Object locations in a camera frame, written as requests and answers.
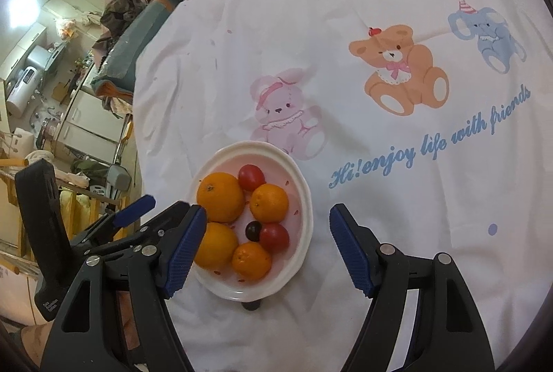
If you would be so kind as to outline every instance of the orange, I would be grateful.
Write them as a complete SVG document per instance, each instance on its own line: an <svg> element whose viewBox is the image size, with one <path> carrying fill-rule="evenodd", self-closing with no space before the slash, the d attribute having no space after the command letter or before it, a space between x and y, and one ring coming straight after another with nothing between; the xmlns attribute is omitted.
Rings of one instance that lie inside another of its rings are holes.
<svg viewBox="0 0 553 372"><path fill-rule="evenodd" d="M252 193L250 211L262 224L282 222L288 212L288 195L277 185L261 185Z"/></svg>
<svg viewBox="0 0 553 372"><path fill-rule="evenodd" d="M273 264L269 252L257 242L240 244L232 256L232 268L246 280L259 280Z"/></svg>
<svg viewBox="0 0 553 372"><path fill-rule="evenodd" d="M230 263L237 247L238 238L232 228L209 222L194 262L204 269L218 269Z"/></svg>
<svg viewBox="0 0 553 372"><path fill-rule="evenodd" d="M228 224L244 211L244 191L235 176L214 172L204 178L196 192L198 205L205 208L207 220Z"/></svg>

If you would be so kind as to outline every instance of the red cherry on bear's head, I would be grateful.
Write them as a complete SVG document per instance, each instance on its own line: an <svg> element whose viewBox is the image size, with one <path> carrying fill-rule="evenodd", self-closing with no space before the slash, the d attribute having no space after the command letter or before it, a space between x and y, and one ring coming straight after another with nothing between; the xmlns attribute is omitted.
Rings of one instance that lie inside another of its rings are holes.
<svg viewBox="0 0 553 372"><path fill-rule="evenodd" d="M370 37L374 37L375 35L378 35L379 33L382 32L382 29L378 29L378 28L372 28L372 27L369 27L369 36Z"/></svg>

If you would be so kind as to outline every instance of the plate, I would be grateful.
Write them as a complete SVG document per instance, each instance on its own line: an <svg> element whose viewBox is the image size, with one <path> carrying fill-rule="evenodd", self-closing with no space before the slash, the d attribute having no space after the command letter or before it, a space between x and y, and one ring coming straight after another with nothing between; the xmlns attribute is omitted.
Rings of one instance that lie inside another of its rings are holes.
<svg viewBox="0 0 553 372"><path fill-rule="evenodd" d="M243 281L230 266L208 271L193 264L192 270L200 283L213 294L228 300L253 302L278 292L300 270L313 234L313 207L309 186L298 165L277 147L261 141L241 141L218 151L194 177L188 202L196 201L200 181L208 174L228 172L238 177L244 165L258 166L265 174L267 183L278 185L287 192L290 204L281 225L290 235L290 246L286 251L273 255L271 270L256 282ZM245 193L246 202L249 202L250 196L251 193ZM242 215L229 224L240 244L248 242L245 226L252 220L254 218L246 205Z"/></svg>

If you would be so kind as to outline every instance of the blue gripper pad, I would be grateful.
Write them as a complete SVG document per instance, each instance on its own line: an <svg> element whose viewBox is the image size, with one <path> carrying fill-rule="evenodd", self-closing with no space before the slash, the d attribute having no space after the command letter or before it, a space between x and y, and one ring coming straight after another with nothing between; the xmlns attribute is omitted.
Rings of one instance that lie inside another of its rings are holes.
<svg viewBox="0 0 553 372"><path fill-rule="evenodd" d="M193 206L191 211L195 207L197 211L193 215L188 227L186 227L168 263L167 281L163 288L168 297L172 297L176 291L179 291L184 286L184 281L188 276L190 267L192 267L192 261L206 233L206 212L200 206Z"/></svg>
<svg viewBox="0 0 553 372"><path fill-rule="evenodd" d="M340 204L334 205L330 210L330 232L346 264L353 285L363 291L366 297L371 297L374 285L369 272L369 260L338 209L339 206Z"/></svg>
<svg viewBox="0 0 553 372"><path fill-rule="evenodd" d="M143 195L136 202L132 202L125 209L115 213L113 219L114 227L126 227L131 225L134 221L140 219L147 212L153 210L156 206L156 200L151 195Z"/></svg>

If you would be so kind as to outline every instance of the tomato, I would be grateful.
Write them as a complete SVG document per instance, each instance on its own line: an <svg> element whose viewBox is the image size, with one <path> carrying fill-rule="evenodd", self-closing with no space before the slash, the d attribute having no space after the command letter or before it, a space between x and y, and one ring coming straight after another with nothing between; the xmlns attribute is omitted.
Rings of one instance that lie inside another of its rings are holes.
<svg viewBox="0 0 553 372"><path fill-rule="evenodd" d="M259 233L259 244L269 253L283 252L290 245L290 236L280 224L265 224Z"/></svg>
<svg viewBox="0 0 553 372"><path fill-rule="evenodd" d="M261 232L261 222L251 221L248 225L245 226L245 236L250 241L259 241L259 233Z"/></svg>
<svg viewBox="0 0 553 372"><path fill-rule="evenodd" d="M245 165L240 168L238 182L242 189L254 192L265 183L263 171L255 165Z"/></svg>

